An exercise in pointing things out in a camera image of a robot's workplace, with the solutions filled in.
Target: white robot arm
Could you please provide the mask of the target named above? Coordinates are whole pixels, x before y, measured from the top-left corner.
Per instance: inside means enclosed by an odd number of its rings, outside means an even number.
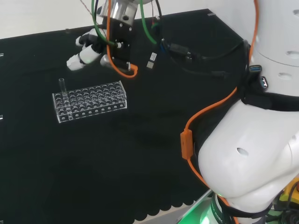
[[[152,0],[143,0],[143,4],[147,4]],[[132,31],[133,22],[135,19],[135,15],[138,9],[138,4],[140,0],[111,0],[111,19],[114,21],[118,21],[117,28],[119,32],[122,33],[123,30],[126,28],[129,31]],[[105,22],[107,21],[107,14],[108,14],[108,0],[106,0],[105,4],[102,6],[102,10],[100,16],[104,18],[104,23],[99,25],[100,32],[102,35],[107,35],[107,28]],[[110,29],[114,30],[115,32],[115,25],[112,25]],[[127,71],[130,69],[130,62],[129,62],[129,51],[130,51],[130,44],[131,38],[128,39],[127,43],[118,42],[118,48],[124,47],[128,51],[125,52],[126,56],[122,57],[122,62],[124,62],[128,67],[122,66],[120,70]],[[102,41],[95,29],[92,29],[90,32],[80,36],[76,40],[76,45],[83,47],[82,51],[72,56],[67,61],[67,66],[70,70],[79,70],[84,68],[86,65],[94,62],[99,57],[101,57],[101,65],[111,67],[111,64],[108,60],[107,54],[104,53],[106,50],[106,43]]]
[[[250,62],[262,66],[267,93],[299,97],[299,1],[258,3],[260,20]],[[208,186],[231,207],[249,213],[267,209],[299,173],[299,111],[266,110],[239,100],[201,147],[198,163]],[[211,224],[218,223],[212,209],[207,216]]]

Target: black table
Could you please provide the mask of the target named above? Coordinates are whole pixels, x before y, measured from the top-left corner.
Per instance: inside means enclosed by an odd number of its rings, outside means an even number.
[[[241,38],[209,10],[165,16],[165,37],[205,56]],[[242,48],[199,67],[214,79],[180,70],[154,47],[140,20],[131,62],[134,80],[99,63],[66,68],[79,52],[78,28],[0,40],[0,220],[5,224],[129,224],[172,205],[190,205],[207,189],[181,157],[179,135],[197,111],[227,96],[244,70]],[[59,124],[52,93],[121,80],[128,109]]]

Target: white robot body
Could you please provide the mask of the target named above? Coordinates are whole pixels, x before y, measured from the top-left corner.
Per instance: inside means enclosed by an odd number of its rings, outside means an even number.
[[[252,64],[263,68],[268,92],[299,97],[299,1],[259,0]]]
[[[201,174],[230,206],[263,211],[299,173],[298,130],[298,112],[269,111],[238,101],[200,149]],[[239,218],[242,224],[257,220]]]
[[[259,0],[259,10],[251,65],[262,66],[268,92],[299,97],[299,1]],[[298,131],[299,112],[238,101],[200,149],[201,174],[230,206],[261,212],[299,173]],[[208,217],[217,223],[211,208]],[[238,220],[251,224],[259,218]]]

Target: green light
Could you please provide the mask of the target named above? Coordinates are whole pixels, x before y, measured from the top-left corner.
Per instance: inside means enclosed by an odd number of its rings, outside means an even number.
[[[208,217],[204,217],[204,219],[202,220],[202,222],[200,224],[210,224],[210,220]]]

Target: clear acrylic test tube rack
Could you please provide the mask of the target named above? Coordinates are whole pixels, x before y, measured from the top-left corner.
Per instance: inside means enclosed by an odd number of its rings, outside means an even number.
[[[53,93],[58,122],[85,118],[127,108],[127,96],[121,81],[66,91],[60,79],[60,93]]]

